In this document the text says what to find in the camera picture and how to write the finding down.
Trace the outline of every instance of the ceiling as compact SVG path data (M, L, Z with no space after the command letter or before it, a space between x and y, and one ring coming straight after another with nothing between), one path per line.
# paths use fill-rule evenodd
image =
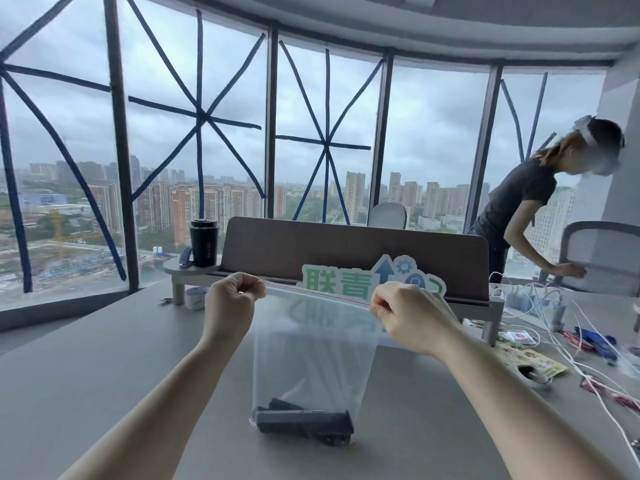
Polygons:
M300 29L447 56L606 60L640 41L640 0L215 1Z

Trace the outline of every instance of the person's hand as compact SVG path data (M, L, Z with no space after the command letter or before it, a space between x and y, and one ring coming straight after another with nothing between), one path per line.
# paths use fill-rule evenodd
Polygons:
M265 294L264 283L251 274L234 273L214 283L205 298L201 343L235 351L251 327L255 300Z
M587 270L582 266L573 263L556 264L551 268L549 274L554 276L568 276L569 278L584 278Z
M436 358L447 339L460 332L460 323L444 298L415 285L378 286L371 297L371 313L396 343Z

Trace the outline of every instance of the window pane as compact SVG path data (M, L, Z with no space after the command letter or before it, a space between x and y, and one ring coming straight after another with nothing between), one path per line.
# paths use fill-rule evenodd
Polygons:
M197 20L196 11L183 11L134 0L154 32L176 72L196 97ZM125 83L129 96L195 112L126 0L120 4ZM231 29L203 14L202 106L206 111L218 94L242 67L262 35ZM216 118L249 123L238 127L217 122L229 144L264 188L264 118L266 104L266 42L228 94L212 113ZM160 166L181 140L194 128L192 116L127 105L129 148L132 155L134 188ZM134 203L138 231L138 261L143 285L164 279L165 260L190 246L189 226L199 217L200 192L193 136L174 160L153 179ZM231 217L264 217L264 201L248 173L209 124L202 127L204 217L219 222L218 252L222 253Z
M324 47L296 46L297 41L284 39L295 66L300 73L309 103L323 135L326 134L326 65ZM330 133L337 120L367 78L376 69L379 58L350 57L342 51L330 49ZM346 224L340 202L339 188L344 199L349 223L366 225L373 145L376 131L380 71L378 70L364 92L351 106L337 127L334 143L360 145L363 149L331 147L338 182L331 166L328 169L326 222ZM298 87L290 63L282 47L278 54L278 117L276 134L319 140L316 126ZM304 195L321 154L322 144L276 140L275 205L277 219L292 219ZM298 216L300 221L322 222L326 160L323 160Z
M503 76L520 121L522 145L525 153L542 78L541 73L505 73ZM571 131L575 120L586 114L596 114L603 81L604 72L550 73L532 152L535 152L551 134L557 134L551 141L551 144L554 144L559 138ZM490 190L498 186L508 172L519 163L520 155L515 124L504 92L501 90L484 173L483 195L487 195ZM525 236L533 247L551 262L557 261L564 227L571 222L575 186L580 181L580 176L558 173L556 181L556 191L548 204L536 214L535 226L530 225L525 231ZM480 202L479 211L484 208L487 201L488 198L484 197ZM537 276L539 271L539 268L517 251L509 250L505 274L530 279Z
M3 12L11 21L3 25L7 31L2 31L2 43L18 35L57 1L12 0L14 9ZM102 0L74 0L8 62L108 82ZM57 80L10 75L63 140L95 197L124 269L110 94ZM8 83L3 84L33 293L23 293L15 229L7 195L0 193L0 225L8 231L3 233L8 238L0 239L0 247L6 251L0 258L0 307L128 288L68 163L34 113ZM107 172L108 164L115 170L115 178Z
M462 233L488 74L396 61L380 202L398 202L408 228Z

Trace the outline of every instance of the gray table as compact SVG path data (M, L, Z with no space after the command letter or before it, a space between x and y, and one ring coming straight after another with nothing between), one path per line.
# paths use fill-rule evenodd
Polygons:
M191 350L203 312L159 306L170 294L165 280L0 358L0 478L51 479L62 473ZM604 331L631 336L628 300L579 299ZM612 316L616 321L606 324L604 317ZM431 358L379 347L356 444L332 449L252 429L252 355L248 337L198 422L176 478L509 478L464 394ZM611 372L596 358L591 362ZM620 381L638 390L632 379ZM636 477L619 432L596 397L577 383L576 374L556 380L547 400ZM640 436L639 422L613 408Z

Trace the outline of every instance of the floor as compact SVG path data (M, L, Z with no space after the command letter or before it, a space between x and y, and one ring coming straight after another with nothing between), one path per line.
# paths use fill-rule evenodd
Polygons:
M60 327L73 323L76 320L77 318L67 318L64 320L56 320L55 322L43 323L41 325L2 331L0 332L0 356L39 339Z

